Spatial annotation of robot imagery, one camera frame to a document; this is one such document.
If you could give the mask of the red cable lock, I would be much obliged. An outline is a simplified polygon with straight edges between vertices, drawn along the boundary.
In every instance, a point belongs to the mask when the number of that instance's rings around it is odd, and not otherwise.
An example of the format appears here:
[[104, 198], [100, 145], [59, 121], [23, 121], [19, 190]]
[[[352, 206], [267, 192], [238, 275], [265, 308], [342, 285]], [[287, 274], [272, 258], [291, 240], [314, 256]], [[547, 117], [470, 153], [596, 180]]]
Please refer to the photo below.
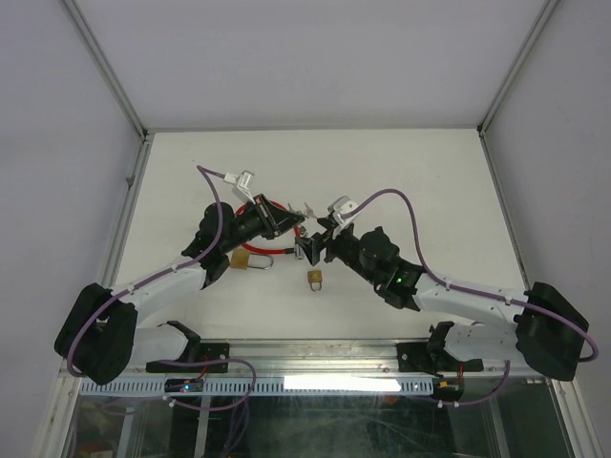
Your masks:
[[290, 245], [290, 241], [294, 241], [296, 238], [300, 237], [303, 232], [303, 227], [300, 224], [295, 225], [292, 228], [292, 239], [289, 238], [289, 235], [282, 236], [282, 241], [284, 245], [278, 242], [271, 242], [269, 239], [262, 239], [257, 242], [246, 242], [242, 244], [242, 248], [247, 250], [248, 252], [256, 255], [264, 255], [264, 256], [281, 256], [281, 255], [294, 255], [295, 247], [294, 245]]

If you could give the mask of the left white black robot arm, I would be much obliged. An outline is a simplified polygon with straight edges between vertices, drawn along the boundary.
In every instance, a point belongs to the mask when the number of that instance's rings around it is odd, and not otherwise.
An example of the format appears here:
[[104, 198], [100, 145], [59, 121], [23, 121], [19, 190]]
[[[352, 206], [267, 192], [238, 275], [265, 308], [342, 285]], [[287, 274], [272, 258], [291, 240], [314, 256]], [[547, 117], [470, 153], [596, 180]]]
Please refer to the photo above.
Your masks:
[[216, 282], [229, 268], [229, 253], [255, 238], [275, 239], [305, 221], [263, 195], [240, 213], [225, 203], [209, 205], [194, 239], [170, 264], [147, 278], [106, 288], [85, 286], [62, 325], [54, 351], [73, 369], [106, 385], [129, 365], [150, 372], [187, 371], [210, 360], [200, 336], [170, 320], [144, 321], [177, 299]]

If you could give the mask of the silver key bunch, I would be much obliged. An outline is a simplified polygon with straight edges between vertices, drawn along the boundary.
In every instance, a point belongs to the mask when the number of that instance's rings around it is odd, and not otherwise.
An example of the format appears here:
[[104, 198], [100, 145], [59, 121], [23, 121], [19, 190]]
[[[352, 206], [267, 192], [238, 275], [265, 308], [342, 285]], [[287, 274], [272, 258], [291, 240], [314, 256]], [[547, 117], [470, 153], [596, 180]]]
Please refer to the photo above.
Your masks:
[[296, 224], [301, 224], [308, 220], [316, 220], [318, 218], [314, 210], [307, 203], [305, 203], [303, 208], [297, 208], [288, 203], [287, 208]]

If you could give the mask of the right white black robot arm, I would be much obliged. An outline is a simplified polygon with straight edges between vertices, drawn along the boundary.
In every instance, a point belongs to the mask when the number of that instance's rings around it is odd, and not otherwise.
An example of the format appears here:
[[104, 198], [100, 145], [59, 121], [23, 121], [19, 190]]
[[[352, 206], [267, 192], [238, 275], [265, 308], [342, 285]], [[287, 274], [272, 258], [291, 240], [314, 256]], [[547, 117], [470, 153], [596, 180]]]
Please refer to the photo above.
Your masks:
[[522, 292], [439, 281], [401, 258], [382, 227], [356, 237], [351, 226], [336, 231], [321, 223], [324, 233], [296, 240], [311, 264], [339, 260], [394, 308], [451, 315], [431, 326], [426, 342], [400, 350], [408, 369], [439, 376], [480, 371], [495, 360], [559, 381], [575, 378], [589, 323], [553, 286], [537, 282]]

